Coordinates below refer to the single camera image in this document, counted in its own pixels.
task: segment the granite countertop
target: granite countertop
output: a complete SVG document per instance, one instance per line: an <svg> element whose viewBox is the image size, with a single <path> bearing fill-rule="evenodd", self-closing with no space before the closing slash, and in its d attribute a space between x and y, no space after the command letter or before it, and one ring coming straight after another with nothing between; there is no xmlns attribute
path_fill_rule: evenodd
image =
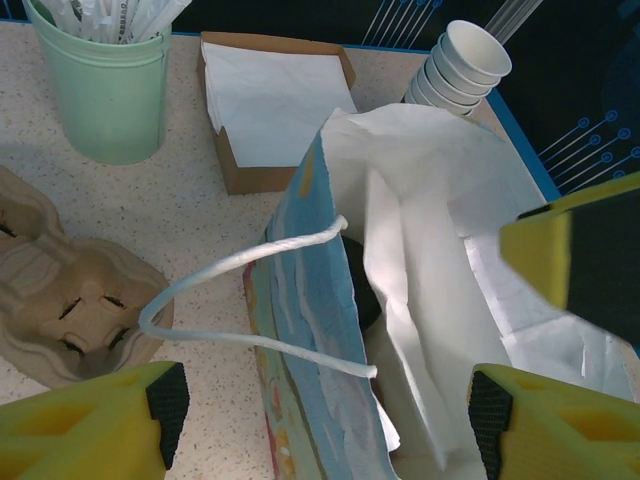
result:
<svg viewBox="0 0 640 480"><path fill-rule="evenodd" d="M171 283L254 244L280 196L225 193L195 75L198 38L173 38L165 145L152 159L125 167L94 163L69 146L30 25L1 24L0 44L0 162L53 201L70 237L117 242ZM360 111L399 101L424 60L360 49L348 55ZM473 116L504 134L486 103ZM175 318L176 327L248 333L239 272L179 296ZM252 349L165 342L154 358L183 362L192 395L167 478L273 478ZM0 404L44 390L0 358Z"/></svg>

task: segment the white rope handle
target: white rope handle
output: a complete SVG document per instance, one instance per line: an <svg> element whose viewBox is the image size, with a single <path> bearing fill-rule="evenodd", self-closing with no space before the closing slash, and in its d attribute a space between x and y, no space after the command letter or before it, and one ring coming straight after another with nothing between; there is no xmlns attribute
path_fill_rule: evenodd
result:
<svg viewBox="0 0 640 480"><path fill-rule="evenodd" d="M242 335L236 333L217 333L217 332L194 332L190 330L174 330L170 328L162 328L152 323L153 318L165 305L167 305L173 297L185 291L187 288L193 287L200 283L211 280L212 278L222 275L230 270L242 267L250 262L269 257L281 252L296 250L298 248L310 247L327 243L335 238L341 230L347 228L347 220L343 216L338 218L326 230L314 233L312 235L302 235L294 238L286 238L276 242L264 243L249 248L235 255L227 257L211 265L206 266L202 270L187 275L178 280L174 285L161 292L156 298L151 300L149 304L140 312L139 325L140 329L147 335L165 340L189 341L189 340L223 340L228 342L242 343L257 347L270 348L279 352L288 353L290 355L309 360L324 367L329 367L349 375L363 378L374 378L377 374L377 368L373 365L365 365L361 363L350 362L340 358L325 355L324 353L314 352L306 348L290 345L272 338L262 337L259 335Z"/></svg>

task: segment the stack of paper cups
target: stack of paper cups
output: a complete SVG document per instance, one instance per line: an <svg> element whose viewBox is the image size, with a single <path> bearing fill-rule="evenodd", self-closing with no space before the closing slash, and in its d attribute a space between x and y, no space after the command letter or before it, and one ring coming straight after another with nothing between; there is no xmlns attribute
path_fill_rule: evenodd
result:
<svg viewBox="0 0 640 480"><path fill-rule="evenodd" d="M404 101L469 115L509 72L511 59L500 42L473 23L454 20L411 81Z"/></svg>

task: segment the green cup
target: green cup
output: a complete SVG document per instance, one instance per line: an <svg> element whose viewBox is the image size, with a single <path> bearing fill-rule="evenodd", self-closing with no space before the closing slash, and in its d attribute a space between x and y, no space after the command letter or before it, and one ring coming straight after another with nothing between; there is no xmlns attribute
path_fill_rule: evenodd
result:
<svg viewBox="0 0 640 480"><path fill-rule="evenodd" d="M89 42L56 28L49 12L31 1L24 4L73 148L114 165L140 162L157 152L166 134L170 29L131 45Z"/></svg>

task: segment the blue edge trim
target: blue edge trim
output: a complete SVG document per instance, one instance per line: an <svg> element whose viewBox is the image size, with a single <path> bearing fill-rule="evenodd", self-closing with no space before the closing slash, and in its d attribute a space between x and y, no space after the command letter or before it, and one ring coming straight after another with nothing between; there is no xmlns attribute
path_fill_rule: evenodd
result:
<svg viewBox="0 0 640 480"><path fill-rule="evenodd" d="M24 22L21 20L14 20L14 19L4 19L4 21L15 22L15 23L28 23L28 22ZM185 35L185 36L199 35L198 33L181 33L181 32L173 32L173 33L175 35ZM365 46L365 45L345 44L343 45L343 47L361 48L364 50L402 52L402 53L420 53L420 54L429 53L428 50L400 50L400 49L394 49L394 48L371 47L371 46ZM538 185L538 188L540 189L540 192L542 192L542 195L544 196L545 200L547 202L553 202L554 200L557 200L558 198L560 198L562 195L560 195L558 188L553 183L553 180L551 180L549 173L542 165L542 162L538 158L538 155L536 154L536 152L533 150L531 143L529 143L529 140L527 139L526 135L522 131L522 128L520 128L520 125L518 124L517 120L513 116L513 113L511 113L511 110L509 109L506 102L502 98L502 95L500 95L500 93L497 90L493 90L487 96L487 101L489 102L489 105L493 109L493 112L498 117L498 120L500 120L500 123L502 124L505 131L507 132L507 135L509 135L511 142L513 143L517 152L520 154L522 161L524 162L525 166L529 170L529 173L533 177L534 182L536 182L536 184ZM640 357L640 346L634 346L634 349L638 357Z"/></svg>

